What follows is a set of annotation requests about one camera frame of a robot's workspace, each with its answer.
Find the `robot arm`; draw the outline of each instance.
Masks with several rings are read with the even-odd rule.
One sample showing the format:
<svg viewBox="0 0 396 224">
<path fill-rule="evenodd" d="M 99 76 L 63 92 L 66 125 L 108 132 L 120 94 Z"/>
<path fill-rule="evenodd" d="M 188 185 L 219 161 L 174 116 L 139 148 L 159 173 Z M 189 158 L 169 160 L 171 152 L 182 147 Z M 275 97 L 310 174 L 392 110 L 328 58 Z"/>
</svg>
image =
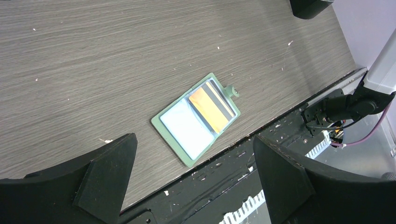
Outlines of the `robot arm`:
<svg viewBox="0 0 396 224">
<path fill-rule="evenodd" d="M 325 99 L 326 119 L 336 122 L 344 119 L 360 120 L 369 114 L 382 112 L 396 94 L 396 30 L 367 72 L 355 92 Z"/>
</svg>

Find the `green frame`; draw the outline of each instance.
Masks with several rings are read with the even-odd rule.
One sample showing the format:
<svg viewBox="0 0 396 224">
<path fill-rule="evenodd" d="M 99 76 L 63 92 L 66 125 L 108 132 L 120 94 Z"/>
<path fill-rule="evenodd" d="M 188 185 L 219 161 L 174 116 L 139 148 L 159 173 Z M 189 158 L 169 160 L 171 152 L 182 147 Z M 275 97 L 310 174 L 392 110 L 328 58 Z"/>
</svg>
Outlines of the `green frame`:
<svg viewBox="0 0 396 224">
<path fill-rule="evenodd" d="M 177 102 L 179 102 L 182 98 L 184 98 L 187 94 L 192 92 L 194 89 L 198 88 L 202 83 L 204 83 L 206 80 L 213 78 L 216 84 L 219 86 L 220 90 L 224 93 L 225 97 L 228 99 L 232 107 L 234 108 L 236 112 L 235 119 L 233 119 L 219 134 L 215 139 L 208 145 L 208 147 L 205 148 L 205 150 L 195 159 L 192 160 L 188 154 L 184 151 L 184 149 L 179 145 L 179 143 L 176 141 L 176 139 L 170 134 L 168 129 L 163 125 L 162 121 L 160 120 L 160 117 L 167 112 L 171 107 L 173 107 Z M 159 112 L 155 117 L 151 119 L 151 123 L 153 126 L 156 128 L 156 130 L 159 132 L 159 134 L 165 139 L 165 141 L 168 143 L 168 145 L 173 149 L 173 151 L 179 156 L 181 161 L 188 167 L 192 167 L 194 163 L 212 146 L 212 144 L 216 141 L 216 139 L 240 116 L 240 111 L 236 107 L 235 103 L 232 101 L 231 96 L 239 96 L 238 93 L 235 91 L 235 89 L 232 86 L 228 86 L 224 88 L 218 79 L 215 77 L 213 73 L 209 73 L 207 76 L 205 76 L 201 81 L 199 81 L 197 84 L 195 84 L 193 87 L 191 87 L 187 92 L 185 92 L 182 96 L 180 96 L 177 100 L 175 100 L 173 103 L 171 103 L 169 106 L 167 106 L 165 109 L 163 109 L 161 112 Z"/>
</svg>

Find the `black cable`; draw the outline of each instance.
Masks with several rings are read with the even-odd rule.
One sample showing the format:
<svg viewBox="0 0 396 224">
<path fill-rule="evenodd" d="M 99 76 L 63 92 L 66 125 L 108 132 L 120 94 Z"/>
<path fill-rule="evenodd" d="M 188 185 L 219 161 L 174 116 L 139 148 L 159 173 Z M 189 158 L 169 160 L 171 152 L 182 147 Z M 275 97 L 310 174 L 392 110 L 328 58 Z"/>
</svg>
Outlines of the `black cable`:
<svg viewBox="0 0 396 224">
<path fill-rule="evenodd" d="M 350 126 L 356 124 L 360 120 L 361 120 L 361 118 L 359 118 L 358 120 L 350 123 L 349 125 L 342 126 L 342 127 L 322 127 L 322 126 L 308 126 L 308 125 L 306 125 L 306 127 L 308 129 L 320 129 L 320 130 L 326 130 L 326 131 L 337 131 L 337 130 L 343 130 L 343 129 L 347 128 L 347 127 L 350 127 Z"/>
</svg>

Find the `purple cable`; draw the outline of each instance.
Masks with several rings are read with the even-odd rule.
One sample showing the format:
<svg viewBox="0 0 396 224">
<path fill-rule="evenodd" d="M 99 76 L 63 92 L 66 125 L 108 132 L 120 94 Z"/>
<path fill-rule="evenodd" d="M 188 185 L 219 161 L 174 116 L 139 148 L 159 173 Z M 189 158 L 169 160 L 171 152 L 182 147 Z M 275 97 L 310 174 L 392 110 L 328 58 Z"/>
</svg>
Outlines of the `purple cable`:
<svg viewBox="0 0 396 224">
<path fill-rule="evenodd" d="M 390 104 L 385 108 L 385 110 L 383 111 L 380 119 L 378 120 L 377 124 L 374 126 L 374 128 L 370 131 L 370 133 L 368 133 L 368 135 L 362 139 L 360 139 L 359 141 L 356 142 L 352 142 L 352 143 L 346 143 L 346 144 L 339 144 L 339 143 L 334 143 L 332 142 L 331 145 L 332 146 L 337 146 L 337 147 L 347 147 L 347 146 L 355 146 L 357 144 L 360 144 L 364 141 L 366 141 L 368 138 L 370 138 L 374 132 L 378 129 L 378 127 L 380 126 L 381 122 L 385 119 L 386 113 L 388 112 L 390 108 Z"/>
</svg>

